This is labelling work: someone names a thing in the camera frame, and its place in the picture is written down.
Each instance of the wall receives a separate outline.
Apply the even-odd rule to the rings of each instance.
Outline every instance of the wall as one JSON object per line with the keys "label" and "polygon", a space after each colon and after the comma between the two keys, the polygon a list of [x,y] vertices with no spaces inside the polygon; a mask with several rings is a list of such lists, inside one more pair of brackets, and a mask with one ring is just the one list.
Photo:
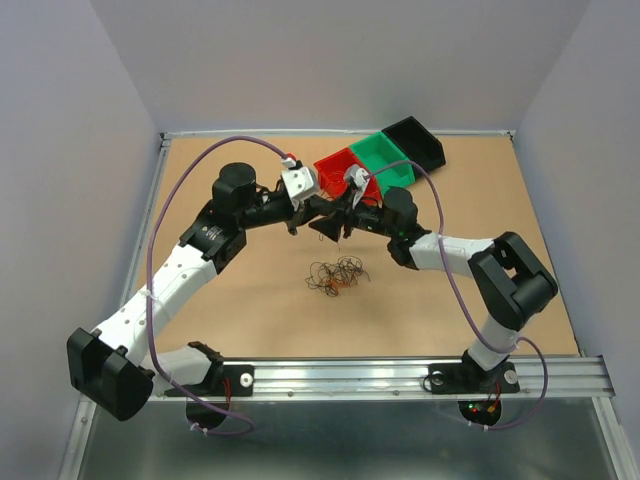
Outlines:
{"label": "wall", "polygon": [[594,0],[515,145],[580,344],[640,458],[640,3]]}
{"label": "wall", "polygon": [[513,128],[588,0],[91,0],[161,131]]}
{"label": "wall", "polygon": [[0,2],[0,478],[57,478],[65,342],[116,307],[157,130],[85,0]]}

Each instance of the plastic container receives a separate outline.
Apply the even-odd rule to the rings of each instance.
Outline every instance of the plastic container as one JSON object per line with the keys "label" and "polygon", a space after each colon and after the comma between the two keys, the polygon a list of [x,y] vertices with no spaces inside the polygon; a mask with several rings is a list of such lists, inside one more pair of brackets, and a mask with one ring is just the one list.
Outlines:
{"label": "plastic container", "polygon": [[[327,192],[330,197],[338,198],[347,188],[347,184],[344,181],[344,172],[354,163],[366,168],[349,148],[342,149],[315,162],[313,165],[318,172],[320,188]],[[369,181],[364,195],[365,197],[375,198],[377,202],[381,201],[382,196],[375,178]]]}
{"label": "plastic container", "polygon": [[[351,150],[370,172],[378,170],[398,160],[407,160],[407,156],[387,136],[382,133],[360,140],[351,145]],[[411,165],[393,167],[376,175],[380,193],[384,196],[390,187],[406,187],[415,181]]]}
{"label": "plastic container", "polygon": [[[382,131],[409,157],[409,160],[416,162],[427,173],[446,163],[440,141],[414,117],[407,117]],[[417,169],[413,170],[415,178],[420,178]]]}

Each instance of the wooden table surface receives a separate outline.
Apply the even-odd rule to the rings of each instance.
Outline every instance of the wooden table surface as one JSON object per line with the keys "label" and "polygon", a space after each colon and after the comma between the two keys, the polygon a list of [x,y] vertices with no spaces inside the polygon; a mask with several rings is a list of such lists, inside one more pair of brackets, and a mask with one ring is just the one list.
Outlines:
{"label": "wooden table surface", "polygon": [[[358,137],[272,137],[306,165],[357,141]],[[214,138],[175,139],[156,205],[185,167]],[[551,263],[508,138],[443,137],[447,165],[434,172],[442,198],[445,234],[493,238],[518,232],[548,267]],[[211,195],[211,184],[229,162],[254,166],[258,183],[273,188],[281,170],[270,151],[236,142],[205,159],[175,197],[156,241],[154,271]],[[410,191],[420,224],[436,230],[438,215],[424,180]],[[397,266],[387,240],[361,231],[337,245],[320,241],[302,227],[295,237],[284,224],[251,230],[247,246],[212,282],[202,288],[158,338],[160,351],[192,340],[225,356],[326,357],[461,355],[473,341],[460,307],[442,272],[416,272]],[[307,288],[312,262],[359,257],[371,281],[343,289],[335,298]],[[475,283],[457,278],[478,323],[486,309]],[[143,269],[139,285],[144,284]],[[556,297],[526,327],[546,354],[577,354],[562,298]],[[528,346],[518,350],[532,354]]]}

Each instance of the bolt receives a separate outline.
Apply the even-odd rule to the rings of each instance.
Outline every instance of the bolt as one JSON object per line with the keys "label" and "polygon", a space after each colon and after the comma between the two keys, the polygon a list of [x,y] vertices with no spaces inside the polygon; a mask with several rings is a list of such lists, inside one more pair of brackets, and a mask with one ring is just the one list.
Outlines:
{"label": "bolt", "polygon": [[504,379],[507,381],[509,385],[515,385],[518,383],[518,374],[515,370],[507,370],[504,372]]}
{"label": "bolt", "polygon": [[253,377],[250,373],[243,373],[242,375],[240,375],[240,385],[242,385],[244,388],[249,388],[251,385],[253,385]]}

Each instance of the purple cable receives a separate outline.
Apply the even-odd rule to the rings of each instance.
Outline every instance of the purple cable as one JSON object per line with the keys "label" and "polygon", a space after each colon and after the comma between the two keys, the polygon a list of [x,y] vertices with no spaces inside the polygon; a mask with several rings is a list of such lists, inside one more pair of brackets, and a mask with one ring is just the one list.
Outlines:
{"label": "purple cable", "polygon": [[410,164],[414,166],[416,170],[418,170],[422,174],[422,176],[427,180],[427,182],[429,183],[429,187],[431,187],[431,191],[433,192],[433,198],[436,201],[436,208],[438,209],[438,216],[440,217],[440,225],[438,227],[438,249],[440,250],[440,258],[442,259],[442,266],[444,267],[444,271],[447,274],[447,279],[449,280],[449,285],[451,285],[453,294],[458,300],[458,305],[460,305],[460,309],[464,314],[464,318],[467,320],[467,323],[471,327],[471,330],[473,330],[473,333],[476,335],[480,343],[482,343],[485,347],[487,347],[492,352],[508,355],[511,352],[513,352],[516,349],[516,345],[522,341],[531,345],[531,347],[535,350],[535,352],[540,357],[540,361],[542,362],[542,373],[543,373],[542,392],[540,393],[540,397],[538,398],[538,401],[536,402],[533,409],[531,409],[529,413],[527,413],[526,415],[522,416],[521,418],[519,418],[514,422],[510,422],[505,425],[488,427],[488,429],[489,430],[505,430],[507,428],[517,427],[518,425],[521,425],[522,423],[527,421],[529,418],[531,418],[540,409],[540,406],[542,405],[542,402],[544,401],[544,398],[547,395],[547,387],[549,385],[549,370],[547,368],[547,362],[544,359],[544,355],[542,354],[542,351],[538,348],[538,346],[535,343],[533,343],[532,340],[530,340],[527,337],[518,337],[518,339],[515,342],[516,345],[514,345],[511,348],[502,349],[502,348],[494,347],[487,341],[486,338],[484,338],[484,336],[482,335],[482,332],[480,332],[480,329],[477,327],[476,323],[473,321],[471,312],[469,312],[469,308],[467,308],[467,305],[464,302],[464,299],[462,298],[462,293],[460,293],[458,284],[456,283],[456,280],[453,276],[453,271],[451,270],[451,265],[449,265],[449,260],[447,259],[447,255],[445,254],[444,243],[442,240],[442,236],[444,234],[444,212],[442,210],[442,202],[440,201],[440,195],[438,195],[438,190],[436,189],[436,185],[433,183],[433,180],[431,179],[431,176],[427,173],[427,171],[424,168],[422,168],[420,165],[418,165],[416,162],[413,162],[411,160],[399,160],[397,162],[393,162],[388,165],[385,165],[383,168],[376,170],[375,172],[369,173],[369,175],[367,175],[365,178],[375,177],[379,173],[389,170],[390,168],[396,167],[398,165],[405,165],[405,164]]}
{"label": "purple cable", "polygon": [[255,137],[249,137],[249,136],[245,136],[245,135],[237,135],[237,136],[225,138],[224,140],[220,140],[219,142],[214,143],[209,148],[207,148],[204,152],[202,152],[200,155],[198,155],[198,157],[191,163],[191,165],[189,165],[187,167],[187,169],[184,171],[182,176],[176,182],[175,186],[173,187],[173,189],[169,193],[169,196],[167,197],[167,200],[164,202],[164,205],[160,209],[160,214],[158,215],[158,220],[156,221],[155,225],[153,226],[153,229],[151,230],[151,236],[149,237],[149,246],[147,247],[147,269],[146,269],[146,274],[147,274],[147,289],[149,290],[149,295],[147,296],[147,312],[146,313],[147,313],[147,341],[149,343],[149,356],[151,357],[151,362],[153,363],[153,366],[155,367],[155,369],[158,372],[158,374],[160,374],[160,376],[162,378],[164,378],[167,382],[169,382],[174,388],[178,389],[186,397],[190,398],[194,402],[202,405],[203,407],[205,407],[205,408],[207,408],[209,410],[212,410],[212,411],[214,411],[216,413],[225,415],[227,417],[231,417],[231,418],[235,418],[237,420],[241,420],[242,422],[247,424],[247,428],[245,428],[244,430],[236,431],[236,432],[218,432],[218,431],[215,431],[215,430],[208,431],[208,430],[200,428],[197,424],[192,424],[193,428],[195,428],[195,429],[197,429],[197,430],[199,430],[201,432],[204,432],[205,434],[220,435],[220,436],[243,435],[245,433],[251,432],[255,428],[255,425],[251,421],[250,418],[242,415],[241,413],[234,413],[234,412],[230,412],[230,411],[224,410],[222,408],[216,407],[215,405],[211,405],[210,403],[205,402],[204,400],[200,399],[197,395],[194,395],[189,390],[187,390],[185,387],[183,387],[179,383],[175,382],[171,378],[171,376],[169,374],[167,374],[167,372],[160,365],[160,362],[158,361],[158,353],[156,351],[155,337],[153,335],[153,302],[154,302],[154,297],[153,297],[153,265],[152,265],[152,262],[153,262],[153,247],[154,247],[155,242],[156,242],[156,236],[158,235],[158,230],[160,230],[160,225],[162,224],[162,220],[164,219],[164,217],[165,217],[165,215],[167,213],[167,210],[169,209],[169,205],[171,204],[171,201],[173,200],[173,198],[176,196],[176,193],[178,192],[178,189],[180,188],[180,186],[182,186],[182,184],[184,183],[185,179],[189,176],[189,174],[193,171],[193,169],[207,155],[209,155],[211,152],[213,152],[218,147],[221,147],[222,145],[226,145],[227,143],[236,142],[236,141],[245,141],[245,142],[256,143],[258,145],[262,145],[263,147],[267,147],[269,150],[271,150],[274,153],[276,153],[277,155],[279,155],[280,158],[287,158],[287,154],[284,153],[279,148],[277,148],[276,146],[270,144],[269,142],[266,142],[264,140],[261,140],[259,138],[255,138]]}

